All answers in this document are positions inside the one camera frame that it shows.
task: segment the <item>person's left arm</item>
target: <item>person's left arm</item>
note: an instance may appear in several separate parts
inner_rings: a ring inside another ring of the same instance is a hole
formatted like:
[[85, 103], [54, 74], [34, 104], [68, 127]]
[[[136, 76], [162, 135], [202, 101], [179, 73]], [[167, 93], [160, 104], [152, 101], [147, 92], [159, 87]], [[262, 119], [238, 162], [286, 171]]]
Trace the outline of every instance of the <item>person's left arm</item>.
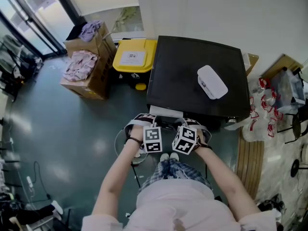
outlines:
[[[143, 127], [134, 125], [130, 136], [143, 141]], [[106, 214], [117, 218], [118, 199], [128, 175], [130, 164], [140, 145], [128, 140], [105, 176], [92, 215]]]

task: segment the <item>person's leg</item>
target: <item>person's leg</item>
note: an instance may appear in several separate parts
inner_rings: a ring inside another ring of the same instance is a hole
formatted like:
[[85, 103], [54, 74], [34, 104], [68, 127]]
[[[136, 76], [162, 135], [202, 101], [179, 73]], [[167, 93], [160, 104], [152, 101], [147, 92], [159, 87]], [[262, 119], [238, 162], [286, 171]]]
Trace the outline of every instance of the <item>person's leg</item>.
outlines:
[[169, 166], [169, 173], [174, 178], [196, 180], [212, 189], [211, 183], [198, 170], [188, 164], [179, 162], [176, 158], [171, 158]]
[[48, 205], [39, 210], [19, 209], [17, 219], [21, 225], [32, 224], [45, 217], [52, 216], [55, 210], [53, 205]]
[[161, 161], [158, 163], [154, 173], [152, 176], [150, 176], [144, 184], [141, 186], [141, 188], [138, 191], [138, 194], [146, 187], [151, 185], [152, 183], [158, 181], [167, 179], [169, 172], [169, 155], [167, 153], [162, 154]]

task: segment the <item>cardboard box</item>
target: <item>cardboard box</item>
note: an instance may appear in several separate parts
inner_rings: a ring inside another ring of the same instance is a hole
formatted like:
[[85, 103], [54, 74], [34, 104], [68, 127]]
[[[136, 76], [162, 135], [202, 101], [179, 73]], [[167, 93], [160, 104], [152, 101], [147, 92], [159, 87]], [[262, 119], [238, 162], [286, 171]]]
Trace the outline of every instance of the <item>cardboard box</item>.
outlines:
[[90, 42], [84, 42], [80, 38], [64, 42], [69, 57], [72, 57], [74, 51], [85, 50], [98, 55], [99, 58], [87, 79], [68, 81], [63, 77], [60, 81], [61, 85], [83, 98], [107, 99], [108, 68], [112, 65], [116, 53], [116, 46], [111, 36], [108, 35], [103, 40], [108, 33], [107, 26], [103, 22]]
[[107, 99], [108, 65], [97, 60], [93, 71], [86, 80], [68, 81], [62, 78], [60, 84], [82, 98]]

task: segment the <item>green floor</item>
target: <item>green floor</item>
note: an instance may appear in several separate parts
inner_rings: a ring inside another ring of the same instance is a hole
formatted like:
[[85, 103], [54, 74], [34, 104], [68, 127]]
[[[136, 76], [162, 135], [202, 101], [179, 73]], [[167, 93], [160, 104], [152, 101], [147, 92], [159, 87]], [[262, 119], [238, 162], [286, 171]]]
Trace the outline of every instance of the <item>green floor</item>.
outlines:
[[[2, 141], [13, 139], [14, 153], [10, 149], [6, 158], [20, 157], [20, 174], [28, 196], [26, 177], [34, 180], [33, 163], [40, 164], [41, 176], [47, 192], [64, 208], [71, 209], [69, 227], [79, 230], [82, 218], [91, 213], [101, 182], [116, 159], [114, 140], [117, 133], [139, 113], [148, 112], [146, 92], [127, 85], [111, 87], [110, 99], [96, 101], [81, 99], [59, 85], [65, 66], [64, 58], [47, 60], [37, 77], [20, 90], [17, 100], [9, 103]], [[175, 133], [163, 131], [165, 151], [171, 151]], [[218, 156], [232, 169], [237, 158], [237, 132], [221, 129], [213, 133], [210, 145]], [[140, 182], [152, 174], [159, 155], [149, 155], [136, 167]], [[205, 165], [196, 155], [181, 155], [180, 160], [194, 166], [205, 175]], [[16, 171], [6, 173], [9, 183], [20, 184]], [[215, 196], [222, 196], [210, 173]], [[32, 201], [46, 198], [40, 181], [35, 183]], [[22, 188], [15, 188], [26, 201]], [[138, 185], [132, 169], [129, 172], [119, 202], [119, 221], [124, 224], [126, 213], [135, 208]], [[42, 207], [49, 202], [36, 202]]]

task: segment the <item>table top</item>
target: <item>table top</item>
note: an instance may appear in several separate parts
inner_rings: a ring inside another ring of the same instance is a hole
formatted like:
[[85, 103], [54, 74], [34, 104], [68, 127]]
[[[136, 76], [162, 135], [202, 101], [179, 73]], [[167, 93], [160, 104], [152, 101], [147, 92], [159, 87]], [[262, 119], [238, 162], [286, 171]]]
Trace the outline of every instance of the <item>table top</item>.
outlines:
[[[228, 88], [211, 100], [199, 86], [197, 71], [210, 65]], [[210, 41], [159, 36], [147, 103], [210, 116], [248, 117], [249, 92], [242, 53]]]

